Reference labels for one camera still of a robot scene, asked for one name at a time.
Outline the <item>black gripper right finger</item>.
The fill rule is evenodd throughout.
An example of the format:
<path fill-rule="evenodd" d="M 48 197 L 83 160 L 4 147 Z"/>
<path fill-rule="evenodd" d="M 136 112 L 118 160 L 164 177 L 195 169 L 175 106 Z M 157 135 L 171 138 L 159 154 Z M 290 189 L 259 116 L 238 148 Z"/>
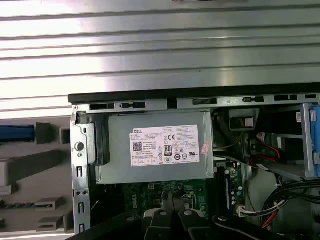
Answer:
<path fill-rule="evenodd" d="M 227 209 L 227 197 L 218 194 L 211 197 L 211 215 L 200 216 L 194 209 L 185 208 L 182 197 L 174 195 L 174 217 L 189 240 L 318 240 L 319 237 L 303 235 L 292 230 L 282 234 L 268 230 L 232 215 Z"/>

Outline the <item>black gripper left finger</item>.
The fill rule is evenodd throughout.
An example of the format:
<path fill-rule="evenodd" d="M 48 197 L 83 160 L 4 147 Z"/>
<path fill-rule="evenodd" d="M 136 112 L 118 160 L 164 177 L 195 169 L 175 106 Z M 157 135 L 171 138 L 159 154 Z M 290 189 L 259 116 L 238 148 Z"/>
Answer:
<path fill-rule="evenodd" d="M 169 240 L 172 231 L 173 195 L 162 193 L 162 207 L 147 210 L 142 217 L 122 213 L 72 237 L 73 240 Z"/>

